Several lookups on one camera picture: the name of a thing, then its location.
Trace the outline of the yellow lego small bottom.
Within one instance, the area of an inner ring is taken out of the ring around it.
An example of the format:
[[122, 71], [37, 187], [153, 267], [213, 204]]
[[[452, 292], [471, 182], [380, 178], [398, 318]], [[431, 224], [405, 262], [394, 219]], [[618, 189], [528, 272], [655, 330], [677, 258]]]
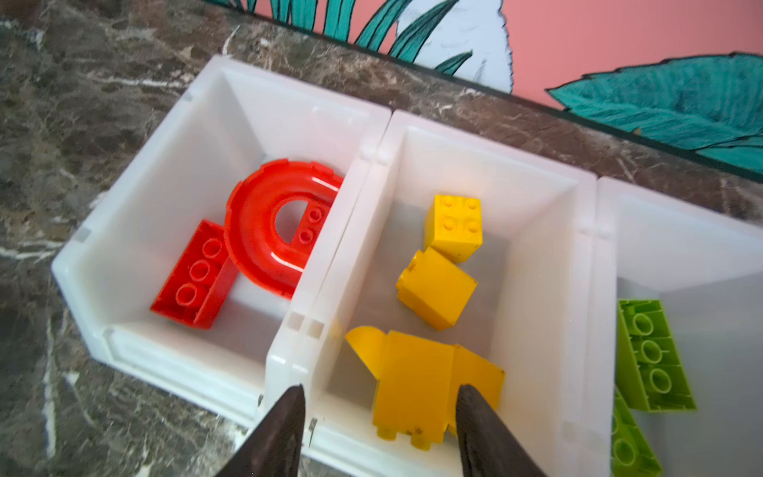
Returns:
[[456, 403], [462, 385], [471, 385], [486, 399], [496, 411], [500, 405], [505, 381], [505, 372], [481, 356], [460, 346], [454, 346], [447, 404], [447, 430], [457, 435]]

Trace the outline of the small red lego brick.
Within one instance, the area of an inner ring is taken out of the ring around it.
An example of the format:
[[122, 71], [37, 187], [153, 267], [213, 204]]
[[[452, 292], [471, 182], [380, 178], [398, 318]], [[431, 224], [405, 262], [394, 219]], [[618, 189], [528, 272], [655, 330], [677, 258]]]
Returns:
[[310, 200], [292, 238], [291, 246], [304, 254], [310, 254], [331, 210], [331, 204]]

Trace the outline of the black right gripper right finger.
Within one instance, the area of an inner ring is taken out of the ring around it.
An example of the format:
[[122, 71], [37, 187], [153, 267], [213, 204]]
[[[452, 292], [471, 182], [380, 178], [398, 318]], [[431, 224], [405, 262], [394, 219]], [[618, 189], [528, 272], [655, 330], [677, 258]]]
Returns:
[[464, 476], [544, 476], [475, 387], [459, 388], [455, 409]]

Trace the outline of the red lego brick long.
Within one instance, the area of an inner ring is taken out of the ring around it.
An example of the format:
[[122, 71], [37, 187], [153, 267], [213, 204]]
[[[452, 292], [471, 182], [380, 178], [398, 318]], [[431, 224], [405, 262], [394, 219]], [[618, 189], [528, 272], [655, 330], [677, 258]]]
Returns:
[[202, 220], [150, 310], [187, 327], [208, 330], [237, 277], [224, 228]]

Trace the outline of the yellow lego long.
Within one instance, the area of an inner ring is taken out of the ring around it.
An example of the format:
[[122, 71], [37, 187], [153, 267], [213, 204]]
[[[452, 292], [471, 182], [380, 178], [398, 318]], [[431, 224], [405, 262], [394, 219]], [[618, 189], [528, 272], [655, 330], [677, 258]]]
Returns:
[[379, 381], [387, 334], [373, 326], [361, 326], [350, 330], [345, 339], [369, 372]]

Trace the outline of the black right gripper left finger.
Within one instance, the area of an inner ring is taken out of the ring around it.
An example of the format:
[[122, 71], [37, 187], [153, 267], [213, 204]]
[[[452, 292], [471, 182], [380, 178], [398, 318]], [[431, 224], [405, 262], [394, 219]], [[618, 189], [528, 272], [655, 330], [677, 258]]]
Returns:
[[306, 419], [302, 385], [288, 388], [218, 477], [297, 477]]

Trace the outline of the green lego brick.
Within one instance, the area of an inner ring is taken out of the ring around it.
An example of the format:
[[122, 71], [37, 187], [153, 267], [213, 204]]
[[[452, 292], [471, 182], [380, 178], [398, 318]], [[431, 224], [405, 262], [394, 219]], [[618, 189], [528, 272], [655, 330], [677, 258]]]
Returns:
[[658, 477], [663, 469], [620, 391], [615, 389], [611, 429], [611, 475]]
[[662, 302], [617, 303], [615, 384], [626, 405], [645, 413], [697, 408]]

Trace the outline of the yellow lego small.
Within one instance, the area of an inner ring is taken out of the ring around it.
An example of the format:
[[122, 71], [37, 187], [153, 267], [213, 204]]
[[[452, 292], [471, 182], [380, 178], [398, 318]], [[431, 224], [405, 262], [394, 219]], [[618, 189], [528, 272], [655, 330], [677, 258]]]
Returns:
[[387, 334], [374, 401], [379, 438], [405, 434], [422, 451], [443, 441], [453, 361], [449, 345], [395, 331]]
[[500, 405], [505, 381], [505, 372], [481, 356], [460, 346], [454, 346], [447, 404], [447, 430], [457, 435], [456, 403], [462, 385], [471, 385], [486, 399], [496, 411]]
[[482, 244], [480, 200], [435, 195], [425, 218], [424, 247], [434, 248], [451, 262], [463, 264]]

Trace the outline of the red arch lego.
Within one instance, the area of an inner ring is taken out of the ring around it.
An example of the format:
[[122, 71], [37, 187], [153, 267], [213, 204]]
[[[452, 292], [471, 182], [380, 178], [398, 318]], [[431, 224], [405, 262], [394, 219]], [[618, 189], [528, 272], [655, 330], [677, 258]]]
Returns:
[[230, 258], [249, 280], [292, 298], [310, 254], [292, 248], [276, 230], [276, 219], [292, 202], [318, 200], [331, 207], [343, 177], [318, 162], [279, 159], [260, 166], [238, 183], [227, 204], [224, 224]]

